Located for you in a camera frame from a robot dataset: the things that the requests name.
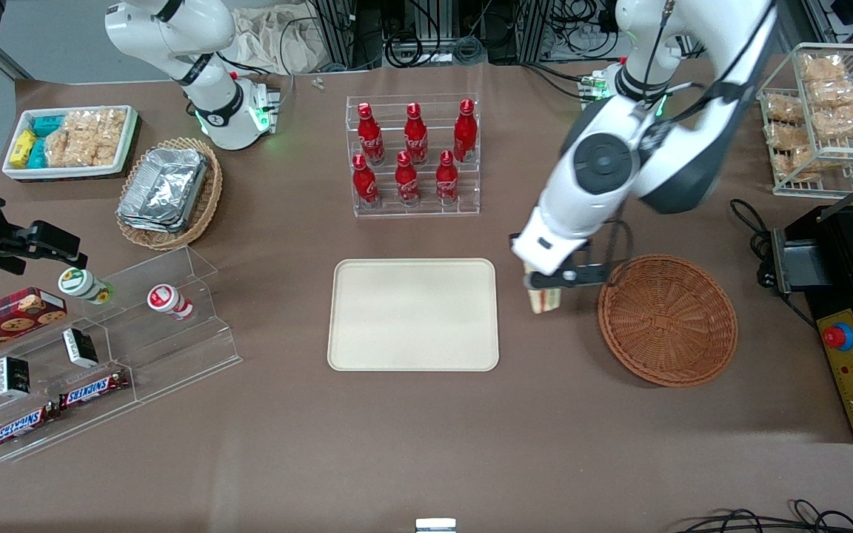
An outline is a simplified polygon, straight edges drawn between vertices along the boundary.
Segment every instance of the brown woven basket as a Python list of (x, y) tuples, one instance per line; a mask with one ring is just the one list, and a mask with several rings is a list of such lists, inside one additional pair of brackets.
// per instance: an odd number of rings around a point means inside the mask
[(617, 267), (602, 287), (598, 320), (623, 365), (666, 387), (717, 377), (738, 337), (735, 311), (722, 288), (671, 255), (643, 255)]
[[(173, 138), (169, 141), (163, 141), (157, 144), (154, 148), (176, 148), (179, 150), (192, 148), (202, 152), (209, 159), (209, 166), (206, 168), (204, 175), (203, 186), (200, 187), (199, 196), (196, 197), (196, 205), (193, 206), (193, 216), (190, 217), (190, 225), (180, 233), (163, 233), (163, 232), (148, 232), (145, 229), (133, 229), (118, 219), (118, 226), (121, 227), (124, 237), (127, 240), (149, 249), (160, 250), (166, 252), (169, 249), (177, 249), (183, 245), (189, 245), (206, 230), (206, 226), (210, 225), (213, 216), (216, 214), (216, 204), (219, 203), (219, 195), (223, 192), (223, 171), (219, 168), (219, 161), (216, 159), (216, 154), (213, 154), (213, 149), (209, 148), (202, 141), (197, 141), (195, 138)], [(140, 159), (133, 163), (131, 172), (127, 175), (127, 180), (124, 182), (123, 191), (121, 191), (121, 199), (130, 188), (133, 182), (133, 175), (136, 174), (136, 169), (140, 163), (144, 161), (150, 154), (150, 150), (144, 155), (140, 155)]]

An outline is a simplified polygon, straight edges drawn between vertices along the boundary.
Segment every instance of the cookie box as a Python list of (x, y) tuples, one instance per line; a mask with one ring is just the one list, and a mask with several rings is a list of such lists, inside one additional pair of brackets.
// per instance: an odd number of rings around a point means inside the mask
[(64, 300), (28, 287), (0, 299), (0, 345), (67, 317)]

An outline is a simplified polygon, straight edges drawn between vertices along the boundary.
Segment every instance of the white plastic tray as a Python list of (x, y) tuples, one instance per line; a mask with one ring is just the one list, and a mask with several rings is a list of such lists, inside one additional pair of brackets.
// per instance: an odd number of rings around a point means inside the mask
[(497, 363), (495, 268), (487, 260), (346, 259), (335, 268), (335, 370), (486, 372)]
[[(121, 132), (121, 141), (118, 142), (118, 152), (114, 156), (114, 164), (101, 165), (99, 167), (58, 167), (47, 169), (16, 169), (9, 165), (9, 154), (15, 148), (15, 141), (18, 141), (18, 135), (24, 129), (31, 126), (31, 121), (38, 117), (50, 117), (50, 115), (67, 115), (71, 111), (97, 111), (102, 107), (116, 107), (127, 110), (127, 118), (124, 120), (124, 129)], [(13, 138), (9, 142), (9, 149), (4, 156), (2, 162), (2, 173), (16, 181), (50, 181), (61, 179), (85, 179), (97, 175), (112, 175), (112, 173), (121, 172), (124, 168), (124, 162), (127, 161), (127, 155), (130, 151), (131, 141), (133, 139), (133, 130), (136, 128), (136, 109), (130, 105), (106, 105), (93, 107), (58, 107), (54, 109), (30, 109), (21, 112), (21, 117), (18, 119), (18, 126), (13, 132)]]

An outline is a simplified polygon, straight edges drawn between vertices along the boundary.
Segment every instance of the red glass bottle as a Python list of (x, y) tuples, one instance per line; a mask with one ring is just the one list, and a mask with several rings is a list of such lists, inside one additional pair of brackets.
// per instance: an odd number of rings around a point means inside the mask
[(414, 165), (427, 162), (427, 125), (420, 118), (420, 104), (413, 102), (407, 105), (407, 125), (404, 126), (404, 136), (407, 139), (407, 152)]
[(363, 154), (355, 154), (352, 165), (355, 167), (355, 191), (358, 191), (361, 209), (377, 209), (380, 195), (373, 171), (368, 168)]
[(368, 163), (377, 166), (384, 162), (384, 136), (380, 132), (380, 124), (373, 118), (370, 104), (366, 102), (358, 104), (358, 117), (361, 118), (358, 125), (361, 149)]
[(413, 168), (412, 159), (406, 150), (397, 154), (397, 170), (394, 172), (397, 180), (397, 192), (400, 203), (405, 207), (415, 207), (420, 203), (420, 188), (417, 187), (417, 169)]
[(456, 161), (471, 162), (476, 156), (476, 136), (480, 128), (473, 115), (475, 111), (476, 102), (469, 98), (460, 102), (460, 115), (453, 126), (453, 155)]
[(452, 206), (459, 198), (457, 185), (460, 173), (453, 166), (453, 152), (440, 152), (440, 166), (436, 169), (436, 195), (440, 198), (441, 206)]

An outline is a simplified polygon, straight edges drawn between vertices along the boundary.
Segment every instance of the tabletop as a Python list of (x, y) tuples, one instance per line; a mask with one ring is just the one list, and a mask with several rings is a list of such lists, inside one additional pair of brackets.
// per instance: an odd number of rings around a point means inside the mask
[[(601, 64), (566, 65), (589, 72)], [(785, 516), (806, 498), (853, 516), (853, 444), (818, 334), (755, 283), (740, 197), (769, 226), (816, 201), (776, 197), (758, 111), (735, 136), (712, 197), (693, 212), (626, 205), (635, 252), (706, 270), (737, 311), (728, 369), (688, 390), (651, 386), (600, 335), (597, 288), (533, 315), (507, 236), (551, 172), (572, 98), (520, 67), (448, 67), (298, 78), (278, 132), (217, 150), (224, 191), (193, 245), (217, 269), (213, 300), (242, 364), (18, 463), (0, 463), (0, 531), (655, 531), (714, 509)], [(684, 61), (675, 81), (712, 80)], [(274, 78), (270, 82), (285, 85)], [(349, 199), (349, 95), (476, 90), (483, 210), (454, 218), (356, 220)], [(695, 97), (693, 89), (673, 98)], [(129, 104), (139, 154), (202, 138), (180, 87), (17, 84), (19, 110)], [(152, 257), (127, 242), (121, 179), (18, 184), (0, 175), (10, 222), (44, 219), (81, 236), (97, 276)], [(326, 347), (332, 274), (347, 258), (483, 257), (495, 266), (501, 358), (490, 372), (336, 372)], [(0, 272), (0, 296), (51, 287), (64, 267)]]

